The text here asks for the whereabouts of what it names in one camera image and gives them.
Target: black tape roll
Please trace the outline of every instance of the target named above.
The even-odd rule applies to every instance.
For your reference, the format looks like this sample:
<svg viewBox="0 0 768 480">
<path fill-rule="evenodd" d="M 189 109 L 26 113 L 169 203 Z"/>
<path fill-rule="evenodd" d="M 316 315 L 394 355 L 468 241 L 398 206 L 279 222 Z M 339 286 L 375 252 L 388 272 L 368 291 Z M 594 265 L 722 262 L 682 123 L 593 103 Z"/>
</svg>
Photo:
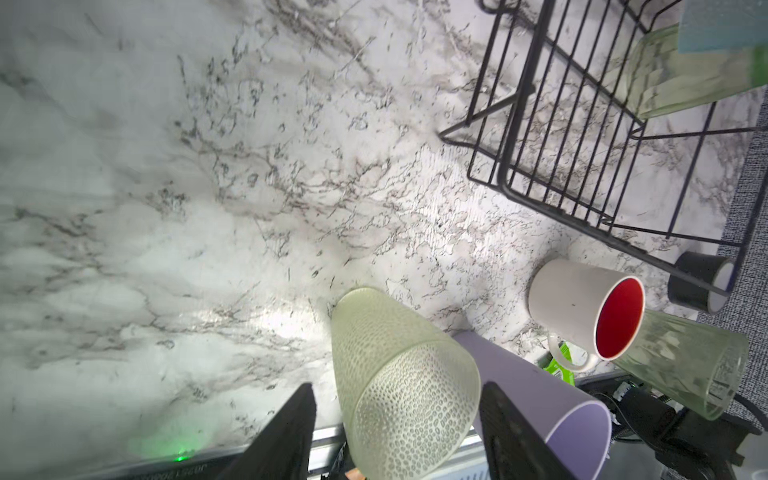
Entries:
<svg viewBox="0 0 768 480">
<path fill-rule="evenodd" d="M 730 257 L 705 253 L 683 253 L 675 262 L 675 266 L 721 289 L 728 287 L 733 274 L 733 260 Z M 695 286 L 674 275 L 670 275 L 667 282 L 667 296 L 672 303 L 704 313 L 719 312 L 728 300 L 726 296 Z"/>
</svg>

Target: frosted textured cup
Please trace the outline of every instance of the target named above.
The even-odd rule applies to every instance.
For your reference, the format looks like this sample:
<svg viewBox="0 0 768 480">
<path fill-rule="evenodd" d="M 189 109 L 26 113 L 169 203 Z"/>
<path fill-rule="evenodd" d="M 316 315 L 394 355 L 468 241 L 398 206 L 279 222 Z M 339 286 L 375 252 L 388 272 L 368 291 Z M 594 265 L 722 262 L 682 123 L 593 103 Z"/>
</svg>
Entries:
<svg viewBox="0 0 768 480">
<path fill-rule="evenodd" d="M 366 477 L 421 478 L 458 448 L 477 413 L 480 375 L 454 339 L 359 288 L 333 310 L 331 344 L 349 450 Z"/>
<path fill-rule="evenodd" d="M 645 310 L 637 338 L 613 362 L 714 420 L 739 389 L 749 349 L 741 333 Z"/>
</svg>

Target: mug handle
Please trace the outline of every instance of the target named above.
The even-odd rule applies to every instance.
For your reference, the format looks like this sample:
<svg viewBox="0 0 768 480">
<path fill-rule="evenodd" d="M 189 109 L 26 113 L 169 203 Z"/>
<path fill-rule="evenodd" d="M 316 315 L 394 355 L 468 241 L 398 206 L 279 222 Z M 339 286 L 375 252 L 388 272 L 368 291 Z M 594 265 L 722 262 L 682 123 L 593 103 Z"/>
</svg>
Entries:
<svg viewBox="0 0 768 480">
<path fill-rule="evenodd" d="M 566 370 L 571 370 L 573 373 L 582 373 L 587 370 L 592 370 L 598 366 L 600 357 L 594 353 L 588 353 L 587 362 L 584 365 L 575 365 L 572 361 L 565 358 L 563 352 L 560 351 L 560 337 L 557 333 L 549 333 L 547 337 L 547 344 L 549 347 L 549 353 L 552 354 L 555 360 Z"/>
</svg>

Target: green packet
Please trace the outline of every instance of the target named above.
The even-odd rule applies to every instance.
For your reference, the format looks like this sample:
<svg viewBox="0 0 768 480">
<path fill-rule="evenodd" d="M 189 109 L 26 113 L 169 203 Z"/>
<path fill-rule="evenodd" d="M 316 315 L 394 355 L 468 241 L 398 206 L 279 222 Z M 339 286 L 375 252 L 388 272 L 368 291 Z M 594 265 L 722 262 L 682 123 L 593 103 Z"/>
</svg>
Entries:
<svg viewBox="0 0 768 480">
<path fill-rule="evenodd" d="M 568 344 L 563 342 L 562 345 L 560 345 L 560 351 L 563 353 L 563 356 L 570 361 L 571 360 L 571 351 L 568 348 Z M 552 359 L 550 361 L 549 365 L 544 367 L 545 372 L 550 372 L 552 375 L 558 377 L 559 379 L 562 379 L 563 382 L 570 383 L 571 385 L 574 385 L 574 373 L 571 370 L 564 369 L 557 360 Z"/>
</svg>

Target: purple tube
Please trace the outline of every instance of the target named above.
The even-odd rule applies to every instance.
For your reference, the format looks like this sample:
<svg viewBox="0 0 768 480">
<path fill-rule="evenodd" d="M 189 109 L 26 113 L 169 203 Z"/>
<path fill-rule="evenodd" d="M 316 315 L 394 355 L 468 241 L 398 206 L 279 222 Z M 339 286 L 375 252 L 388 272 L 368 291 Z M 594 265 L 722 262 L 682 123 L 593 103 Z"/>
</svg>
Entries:
<svg viewBox="0 0 768 480">
<path fill-rule="evenodd" d="M 578 480 L 594 480 L 611 442 L 605 405 L 474 332 L 453 337 L 472 354 L 484 385 L 493 381 Z M 480 415 L 473 423 L 482 436 Z"/>
</svg>

